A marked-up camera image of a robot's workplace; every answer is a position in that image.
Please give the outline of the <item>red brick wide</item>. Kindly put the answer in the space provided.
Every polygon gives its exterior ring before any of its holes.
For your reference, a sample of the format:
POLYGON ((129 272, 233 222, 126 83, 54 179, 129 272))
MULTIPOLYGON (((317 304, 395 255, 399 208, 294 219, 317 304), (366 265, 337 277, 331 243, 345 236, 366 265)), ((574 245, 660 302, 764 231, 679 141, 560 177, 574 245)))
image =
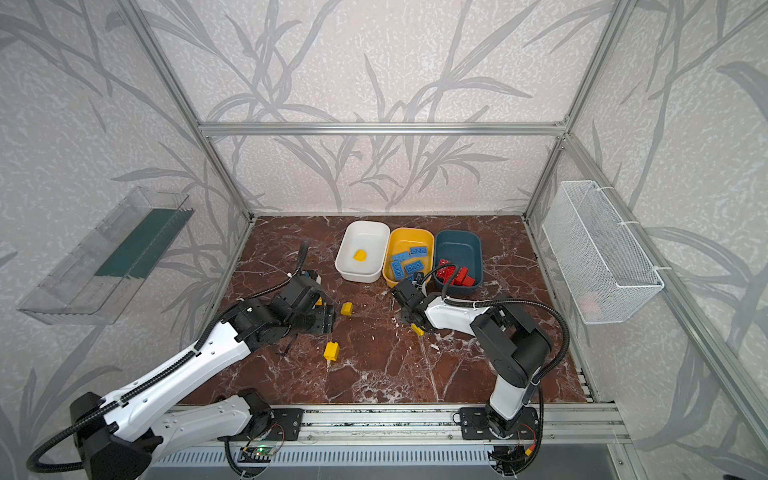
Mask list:
POLYGON ((456 270, 456 265, 445 259, 440 259, 438 262, 438 269, 434 273, 434 277, 441 282, 448 281, 456 270))

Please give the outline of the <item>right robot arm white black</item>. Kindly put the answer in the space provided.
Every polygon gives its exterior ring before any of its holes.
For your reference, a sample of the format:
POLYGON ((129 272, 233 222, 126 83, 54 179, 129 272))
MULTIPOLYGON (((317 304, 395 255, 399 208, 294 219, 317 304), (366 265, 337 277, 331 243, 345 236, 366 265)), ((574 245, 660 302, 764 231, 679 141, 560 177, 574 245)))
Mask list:
POLYGON ((401 319, 422 331, 452 330, 473 336, 496 372, 494 390, 486 404, 492 434, 508 438, 521 423, 523 410, 534 394, 543 397, 542 380, 565 358, 570 347, 567 321, 550 306, 532 300, 498 297, 465 300, 448 295, 443 286, 428 294, 423 280, 403 279, 391 288, 401 307, 401 319), (526 310, 541 309, 552 316, 561 332, 554 347, 551 336, 526 310))

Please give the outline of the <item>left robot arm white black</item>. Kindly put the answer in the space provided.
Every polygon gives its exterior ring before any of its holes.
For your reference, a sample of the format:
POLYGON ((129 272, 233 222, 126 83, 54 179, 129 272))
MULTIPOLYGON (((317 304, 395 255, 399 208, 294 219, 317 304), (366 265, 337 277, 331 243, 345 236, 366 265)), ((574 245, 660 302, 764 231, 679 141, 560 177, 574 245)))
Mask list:
POLYGON ((273 410, 254 389, 181 413, 171 409, 220 371, 290 333, 331 331, 335 314, 319 273, 304 267, 308 252, 303 243, 289 278, 232 304, 195 343, 148 374, 105 396, 87 392, 76 399, 71 426, 38 446, 27 470, 137 479, 153 463, 201 442, 270 434, 277 424, 273 410))

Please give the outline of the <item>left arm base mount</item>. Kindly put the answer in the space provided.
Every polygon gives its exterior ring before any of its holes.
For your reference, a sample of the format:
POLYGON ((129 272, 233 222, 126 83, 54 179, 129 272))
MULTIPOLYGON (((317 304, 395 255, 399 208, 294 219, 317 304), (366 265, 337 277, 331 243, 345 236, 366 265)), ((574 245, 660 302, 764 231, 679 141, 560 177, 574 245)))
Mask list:
POLYGON ((301 408, 271 409, 268 414, 254 417, 239 435, 253 441, 297 441, 304 410, 301 408))

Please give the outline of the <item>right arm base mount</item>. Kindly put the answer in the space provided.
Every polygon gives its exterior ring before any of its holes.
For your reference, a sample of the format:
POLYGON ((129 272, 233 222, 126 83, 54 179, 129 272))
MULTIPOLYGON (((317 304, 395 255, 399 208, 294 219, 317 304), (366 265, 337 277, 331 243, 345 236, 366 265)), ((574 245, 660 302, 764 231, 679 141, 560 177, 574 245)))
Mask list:
POLYGON ((485 407, 462 407, 452 414, 451 419, 460 428, 463 440, 535 442, 541 427, 538 410, 530 406, 521 410, 514 424, 503 423, 501 433, 495 433, 492 429, 485 407))

